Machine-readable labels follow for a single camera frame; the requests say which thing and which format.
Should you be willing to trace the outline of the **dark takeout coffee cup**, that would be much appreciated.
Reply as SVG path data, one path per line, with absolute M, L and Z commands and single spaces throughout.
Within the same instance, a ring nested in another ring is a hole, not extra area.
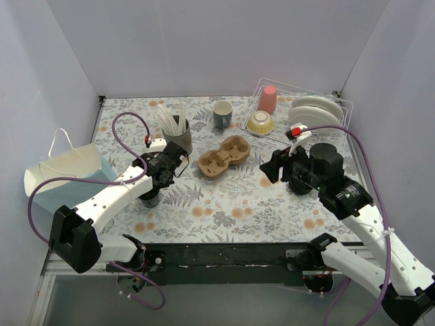
M 153 189 L 146 194 L 140 195 L 139 199 L 145 207 L 154 208 L 159 203 L 159 192 L 159 189 Z

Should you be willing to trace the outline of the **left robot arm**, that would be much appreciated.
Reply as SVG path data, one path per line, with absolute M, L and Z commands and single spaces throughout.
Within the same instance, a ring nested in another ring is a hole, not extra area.
M 139 199 L 155 207 L 159 191 L 174 183 L 175 170 L 188 152 L 169 142 L 162 151 L 141 155 L 117 179 L 74 208 L 63 205 L 55 213 L 49 238 L 50 250 L 77 273 L 91 269 L 97 263 L 115 261 L 131 272 L 145 263 L 145 245 L 128 234 L 103 239 L 103 228 L 133 200 Z

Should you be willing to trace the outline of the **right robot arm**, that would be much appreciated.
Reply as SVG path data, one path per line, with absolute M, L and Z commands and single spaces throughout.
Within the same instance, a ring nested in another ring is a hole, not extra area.
M 370 194 L 345 176 L 336 147 L 318 143 L 276 150 L 260 165 L 271 183 L 287 182 L 295 194 L 318 192 L 319 201 L 363 242 L 378 261 L 366 261 L 336 238 L 322 234 L 307 245 L 307 260 L 316 270 L 334 268 L 375 297 L 397 325 L 414 325 L 434 308 L 434 272 L 422 264 L 383 217 Z

